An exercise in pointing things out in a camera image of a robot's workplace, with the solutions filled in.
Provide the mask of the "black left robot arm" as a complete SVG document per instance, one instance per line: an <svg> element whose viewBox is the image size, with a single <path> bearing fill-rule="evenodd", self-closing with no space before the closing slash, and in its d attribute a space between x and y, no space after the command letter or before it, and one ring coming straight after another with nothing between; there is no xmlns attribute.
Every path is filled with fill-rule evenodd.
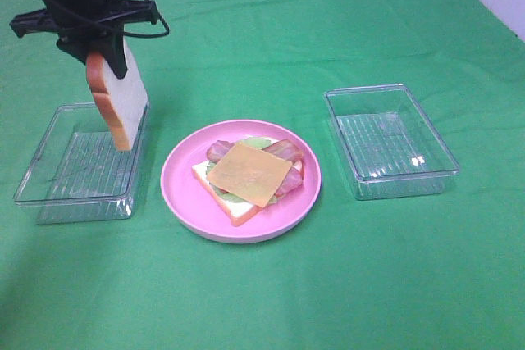
<svg viewBox="0 0 525 350"><path fill-rule="evenodd" d="M153 39L169 34L154 0L42 0L45 8L15 16L11 29L21 38L54 33L57 46L86 63L99 52L114 75L126 76L124 38Z"/></svg>

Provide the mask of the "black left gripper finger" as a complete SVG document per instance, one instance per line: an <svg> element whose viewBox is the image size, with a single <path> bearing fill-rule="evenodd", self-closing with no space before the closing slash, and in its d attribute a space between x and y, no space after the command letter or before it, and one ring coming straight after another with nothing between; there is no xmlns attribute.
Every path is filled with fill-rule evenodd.
<svg viewBox="0 0 525 350"><path fill-rule="evenodd" d="M87 38L59 38L57 47L80 62L86 62L95 41Z"/></svg>
<svg viewBox="0 0 525 350"><path fill-rule="evenodd" d="M103 55L114 75L123 79L128 71L123 34L108 34L97 40L96 49Z"/></svg>

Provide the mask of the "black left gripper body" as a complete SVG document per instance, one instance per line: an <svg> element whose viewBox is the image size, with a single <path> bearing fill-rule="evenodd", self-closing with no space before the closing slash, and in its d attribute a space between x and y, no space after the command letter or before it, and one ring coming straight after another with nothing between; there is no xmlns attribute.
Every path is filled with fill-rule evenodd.
<svg viewBox="0 0 525 350"><path fill-rule="evenodd" d="M127 23L158 23L158 8L154 0L110 0L102 12L95 16L81 14L54 0L50 8L39 9L15 16L9 23L19 38L33 33L54 33L72 36L83 30L97 30L106 34L123 34L137 39L154 39L157 34L136 34L124 30Z"/></svg>

